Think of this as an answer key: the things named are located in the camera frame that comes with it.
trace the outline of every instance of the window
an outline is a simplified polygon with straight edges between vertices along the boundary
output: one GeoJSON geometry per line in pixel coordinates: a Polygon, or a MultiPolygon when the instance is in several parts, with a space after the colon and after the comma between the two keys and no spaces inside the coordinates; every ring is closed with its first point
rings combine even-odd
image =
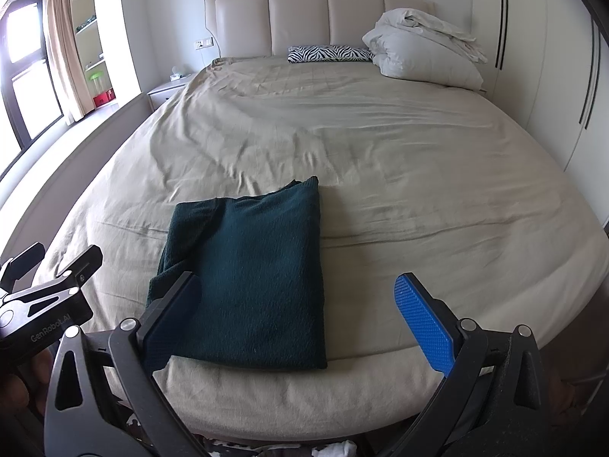
{"type": "Polygon", "coordinates": [[[42,0],[17,0],[0,21],[0,173],[63,116],[51,80],[42,0]]]}

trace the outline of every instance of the beige curtain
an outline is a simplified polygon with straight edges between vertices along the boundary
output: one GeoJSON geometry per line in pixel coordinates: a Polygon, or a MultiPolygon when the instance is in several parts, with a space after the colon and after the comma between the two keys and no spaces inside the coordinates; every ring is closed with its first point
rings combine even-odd
{"type": "Polygon", "coordinates": [[[43,0],[43,27],[53,84],[70,124],[95,109],[78,59],[70,0],[43,0]]]}

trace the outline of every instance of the white pillow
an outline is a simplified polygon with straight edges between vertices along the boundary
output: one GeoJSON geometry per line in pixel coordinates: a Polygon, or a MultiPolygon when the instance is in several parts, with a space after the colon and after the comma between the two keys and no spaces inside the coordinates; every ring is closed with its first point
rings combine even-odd
{"type": "Polygon", "coordinates": [[[372,61],[387,77],[473,91],[482,86],[480,72],[471,61],[419,34],[381,25],[362,40],[375,55],[372,61]]]}

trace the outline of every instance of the beige headboard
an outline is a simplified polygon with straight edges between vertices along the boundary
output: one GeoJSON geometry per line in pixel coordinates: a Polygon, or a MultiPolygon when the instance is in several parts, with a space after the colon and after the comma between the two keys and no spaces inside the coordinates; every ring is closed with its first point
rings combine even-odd
{"type": "Polygon", "coordinates": [[[288,46],[363,47],[362,36],[394,8],[435,14],[427,0],[205,0],[205,25],[220,56],[282,55],[288,46]]]}

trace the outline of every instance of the blue gripper pad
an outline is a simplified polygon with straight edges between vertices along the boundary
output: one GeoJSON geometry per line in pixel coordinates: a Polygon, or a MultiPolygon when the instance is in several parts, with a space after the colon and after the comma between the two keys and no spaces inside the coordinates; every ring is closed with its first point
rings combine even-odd
{"type": "Polygon", "coordinates": [[[144,372],[163,369],[201,302],[201,282],[184,272],[161,298],[153,301],[139,320],[138,343],[144,372]]]}
{"type": "Polygon", "coordinates": [[[428,363],[433,369],[448,377],[455,363],[454,344],[428,303],[434,299],[424,288],[419,292],[407,275],[400,275],[395,281],[394,295],[395,304],[408,323],[428,363]]]}

